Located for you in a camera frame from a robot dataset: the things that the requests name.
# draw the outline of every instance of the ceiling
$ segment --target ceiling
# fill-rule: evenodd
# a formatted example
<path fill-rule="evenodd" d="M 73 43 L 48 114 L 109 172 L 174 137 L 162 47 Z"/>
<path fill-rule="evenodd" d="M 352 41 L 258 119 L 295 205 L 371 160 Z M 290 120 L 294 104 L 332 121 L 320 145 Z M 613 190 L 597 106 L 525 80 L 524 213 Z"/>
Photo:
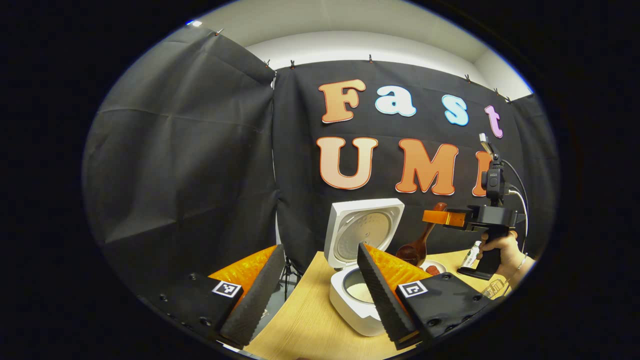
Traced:
<path fill-rule="evenodd" d="M 402 0 L 238 0 L 197 20 L 243 47 L 316 31 L 367 31 L 435 46 L 474 63 L 488 48 L 466 31 Z"/>

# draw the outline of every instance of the wrist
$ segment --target wrist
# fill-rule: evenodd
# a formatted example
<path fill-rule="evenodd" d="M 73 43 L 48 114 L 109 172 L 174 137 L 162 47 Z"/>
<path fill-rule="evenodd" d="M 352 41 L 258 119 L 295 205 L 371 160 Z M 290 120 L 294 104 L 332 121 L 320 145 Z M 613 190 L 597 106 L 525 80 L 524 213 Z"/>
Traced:
<path fill-rule="evenodd" d="M 509 280 L 509 282 L 513 286 L 515 286 L 518 283 L 520 283 L 520 281 L 522 280 L 524 275 L 527 274 L 527 272 L 529 271 L 529 269 L 533 265 L 533 259 L 531 259 L 529 256 L 526 256 L 525 254 L 522 254 L 522 255 L 524 256 L 524 258 L 521 260 L 521 262 L 518 264 L 518 266 L 516 266 L 515 272 L 511 276 L 511 279 Z"/>
<path fill-rule="evenodd" d="M 522 254 L 521 252 L 518 252 L 514 256 L 511 256 L 507 265 L 507 279 L 509 279 L 509 277 L 513 276 L 513 274 L 516 273 L 516 271 L 518 270 L 518 266 L 520 266 L 520 264 L 522 263 L 522 259 L 524 258 L 524 256 L 525 254 Z"/>

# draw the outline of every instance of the black fabric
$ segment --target black fabric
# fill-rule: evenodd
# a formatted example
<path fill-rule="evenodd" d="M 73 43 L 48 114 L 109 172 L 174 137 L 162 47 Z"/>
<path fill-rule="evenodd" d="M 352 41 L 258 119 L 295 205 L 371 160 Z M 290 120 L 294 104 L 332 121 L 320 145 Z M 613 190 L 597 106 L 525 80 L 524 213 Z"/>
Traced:
<path fill-rule="evenodd" d="M 540 100 L 528 95 L 512 102 L 527 166 L 520 174 L 529 198 L 529 237 L 525 251 L 538 257 L 556 219 L 561 171 L 556 139 Z"/>
<path fill-rule="evenodd" d="M 223 35 L 187 26 L 105 98 L 83 191 L 97 243 L 136 293 L 275 244 L 273 76 Z"/>
<path fill-rule="evenodd" d="M 366 90 L 358 92 L 359 105 L 353 109 L 347 105 L 347 109 L 354 113 L 353 119 L 324 124 L 324 93 L 318 87 L 352 79 L 360 79 L 366 85 Z M 417 108 L 414 116 L 386 115 L 376 109 L 374 103 L 379 98 L 377 89 L 387 85 L 400 86 L 411 93 L 412 104 Z M 469 115 L 466 126 L 451 124 L 446 119 L 442 97 L 447 94 L 466 102 Z M 488 115 L 484 112 L 489 105 L 500 115 L 499 124 L 504 132 L 501 139 L 493 135 Z M 484 150 L 479 143 L 479 133 L 487 135 L 521 177 L 524 176 L 524 164 L 531 167 L 527 173 L 529 184 L 535 182 L 540 162 L 532 158 L 523 159 L 525 140 L 517 125 L 526 121 L 525 117 L 516 116 L 515 107 L 494 91 L 437 70 L 384 61 L 328 61 L 299 65 L 294 69 L 278 69 L 274 91 L 273 154 L 276 182 L 280 189 L 278 230 L 285 252 L 297 267 L 306 269 L 309 266 L 315 253 L 324 249 L 326 226 L 333 202 L 400 199 L 405 204 L 405 210 L 387 249 L 391 254 L 422 234 L 425 226 L 422 212 L 432 209 L 437 202 L 446 202 L 449 208 L 488 204 L 486 198 L 472 195 L 477 175 L 476 152 Z M 357 148 L 352 144 L 353 139 L 367 136 L 378 140 L 379 144 L 373 150 L 371 178 L 365 186 L 356 190 L 341 190 L 322 180 L 319 172 L 320 148 L 316 140 L 324 136 L 345 139 L 346 145 L 340 150 L 340 172 L 347 176 L 353 175 L 357 168 Z M 453 195 L 435 195 L 431 190 L 426 193 L 420 190 L 415 193 L 396 191 L 395 185 L 400 182 L 403 172 L 404 151 L 398 145 L 403 138 L 421 140 L 431 159 L 443 143 L 458 147 L 454 171 L 456 191 Z M 547 142 L 538 143 L 535 137 L 526 141 L 526 144 L 530 144 L 527 146 L 534 143 L 544 149 L 553 146 Z M 505 169 L 505 176 L 509 183 L 519 187 L 516 176 L 509 168 Z M 526 184 L 529 200 L 547 190 L 544 185 L 536 187 L 529 184 Z M 515 195 L 505 198 L 505 206 L 522 210 L 520 200 Z M 536 221 L 549 224 L 551 218 L 552 215 L 545 213 L 540 214 Z M 516 231 L 524 234 L 524 222 L 518 225 Z M 479 237 L 479 233 L 464 233 L 438 226 L 429 235 L 427 252 L 434 254 L 469 249 Z M 539 247 L 541 245 L 538 244 L 545 240 L 543 232 L 530 233 L 527 246 Z"/>

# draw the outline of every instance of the red food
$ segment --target red food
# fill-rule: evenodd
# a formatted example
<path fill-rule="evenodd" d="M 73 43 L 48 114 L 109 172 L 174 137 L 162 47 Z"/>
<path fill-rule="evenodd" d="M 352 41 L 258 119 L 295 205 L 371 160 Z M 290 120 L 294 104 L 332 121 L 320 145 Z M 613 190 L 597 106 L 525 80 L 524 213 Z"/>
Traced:
<path fill-rule="evenodd" d="M 438 271 L 438 268 L 433 266 L 433 265 L 427 267 L 427 269 L 425 271 L 428 272 L 429 274 L 433 275 L 433 276 L 436 276 L 436 275 L 440 274 L 440 272 Z"/>

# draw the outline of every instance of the purple letter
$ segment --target purple letter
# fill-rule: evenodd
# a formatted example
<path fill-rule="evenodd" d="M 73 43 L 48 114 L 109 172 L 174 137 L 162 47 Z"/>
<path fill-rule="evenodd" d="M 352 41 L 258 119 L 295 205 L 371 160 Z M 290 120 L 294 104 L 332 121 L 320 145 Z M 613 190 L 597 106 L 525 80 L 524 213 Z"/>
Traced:
<path fill-rule="evenodd" d="M 489 105 L 484 108 L 484 112 L 489 115 L 489 123 L 491 124 L 491 130 L 495 137 L 502 138 L 502 130 L 498 127 L 498 120 L 500 120 L 500 115 L 495 112 L 493 106 Z"/>

